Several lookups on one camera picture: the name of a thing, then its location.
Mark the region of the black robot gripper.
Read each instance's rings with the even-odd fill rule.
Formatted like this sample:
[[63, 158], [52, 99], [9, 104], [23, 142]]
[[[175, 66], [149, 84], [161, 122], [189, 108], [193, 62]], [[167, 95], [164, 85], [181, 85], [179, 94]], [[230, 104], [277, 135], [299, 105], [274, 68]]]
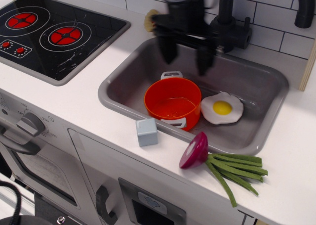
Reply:
[[198, 47], [196, 62], [200, 76], [212, 66], [217, 46], [217, 35], [205, 22], [204, 10], [202, 1], [169, 2], [167, 14], [151, 17], [165, 62], [170, 64], [177, 57], [178, 44]]

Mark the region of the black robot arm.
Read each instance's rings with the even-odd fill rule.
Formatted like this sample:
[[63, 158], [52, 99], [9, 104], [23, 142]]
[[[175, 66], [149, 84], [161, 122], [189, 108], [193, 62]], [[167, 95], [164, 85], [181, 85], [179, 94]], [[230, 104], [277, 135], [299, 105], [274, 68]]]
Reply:
[[199, 75], [203, 76], [213, 64], [217, 35], [212, 33], [204, 19], [204, 0], [165, 0], [168, 14], [152, 17], [156, 24], [154, 34], [166, 63], [178, 55], [177, 45], [197, 50], [196, 62]]

